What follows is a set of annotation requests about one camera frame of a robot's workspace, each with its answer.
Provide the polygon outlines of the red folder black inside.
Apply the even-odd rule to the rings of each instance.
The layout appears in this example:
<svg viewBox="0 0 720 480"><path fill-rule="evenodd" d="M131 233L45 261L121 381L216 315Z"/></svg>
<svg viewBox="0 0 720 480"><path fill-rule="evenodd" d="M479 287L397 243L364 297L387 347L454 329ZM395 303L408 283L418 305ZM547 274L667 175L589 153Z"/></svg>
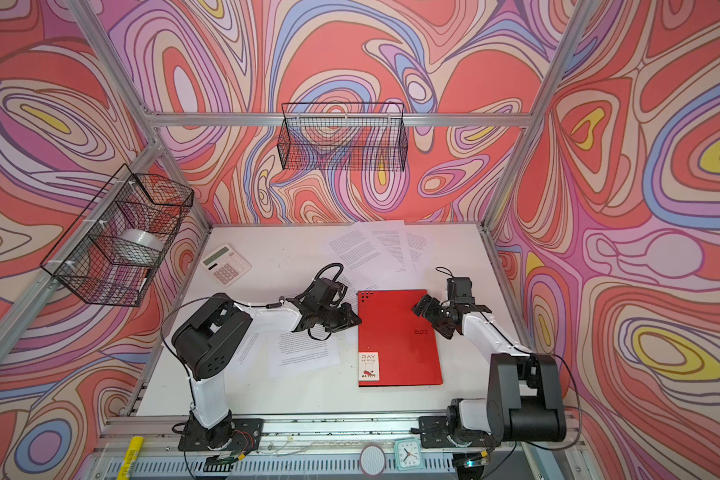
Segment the red folder black inside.
<svg viewBox="0 0 720 480"><path fill-rule="evenodd" d="M358 385L438 386L441 366L430 322L414 313L424 290L361 291Z"/></svg>

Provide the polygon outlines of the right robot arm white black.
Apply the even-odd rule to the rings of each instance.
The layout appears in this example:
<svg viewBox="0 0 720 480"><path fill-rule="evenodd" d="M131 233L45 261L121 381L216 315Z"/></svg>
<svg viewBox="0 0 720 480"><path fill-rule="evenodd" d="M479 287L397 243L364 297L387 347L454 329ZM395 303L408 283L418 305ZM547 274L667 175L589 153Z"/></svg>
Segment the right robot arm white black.
<svg viewBox="0 0 720 480"><path fill-rule="evenodd" d="M453 440L486 434L494 444L564 441L567 421L555 357L534 353L506 333L492 311L477 303L469 278L449 277L446 293L444 301L423 295L413 314L446 339L459 334L469 340L489 373L486 396L452 400L439 429Z"/></svg>

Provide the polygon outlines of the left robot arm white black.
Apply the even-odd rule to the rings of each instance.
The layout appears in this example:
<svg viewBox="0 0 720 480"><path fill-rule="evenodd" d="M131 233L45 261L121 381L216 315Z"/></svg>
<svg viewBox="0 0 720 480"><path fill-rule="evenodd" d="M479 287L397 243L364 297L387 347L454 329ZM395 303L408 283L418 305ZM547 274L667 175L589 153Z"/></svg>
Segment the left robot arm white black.
<svg viewBox="0 0 720 480"><path fill-rule="evenodd" d="M347 287L337 280L316 277L294 297L269 304L249 304L219 292L181 324L171 337L171 351L188 376L192 403L179 449L228 450L236 435L243 449L257 447L252 426L237 428L226 400L224 371L249 333L306 333L314 327L332 334L357 327L361 318L344 300Z"/></svg>

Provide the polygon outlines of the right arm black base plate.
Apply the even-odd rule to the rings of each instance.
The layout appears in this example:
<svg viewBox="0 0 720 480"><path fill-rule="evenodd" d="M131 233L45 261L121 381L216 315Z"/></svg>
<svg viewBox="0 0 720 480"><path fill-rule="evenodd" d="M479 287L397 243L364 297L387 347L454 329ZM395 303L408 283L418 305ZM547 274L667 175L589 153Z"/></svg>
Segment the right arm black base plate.
<svg viewBox="0 0 720 480"><path fill-rule="evenodd" d="M496 447L490 434L453 426L445 415L420 416L414 430L425 449L480 448L491 451Z"/></svg>

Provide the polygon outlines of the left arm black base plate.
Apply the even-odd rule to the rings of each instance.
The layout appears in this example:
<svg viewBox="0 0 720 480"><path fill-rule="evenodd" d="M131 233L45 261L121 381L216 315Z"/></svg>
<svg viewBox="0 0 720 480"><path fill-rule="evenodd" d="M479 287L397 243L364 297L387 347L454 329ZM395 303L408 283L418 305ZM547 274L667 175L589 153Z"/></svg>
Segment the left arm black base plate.
<svg viewBox="0 0 720 480"><path fill-rule="evenodd" d="M260 418L229 417L207 429L190 415L185 422L175 424L172 432L179 436L178 448L182 452L250 453L259 448L263 426Z"/></svg>

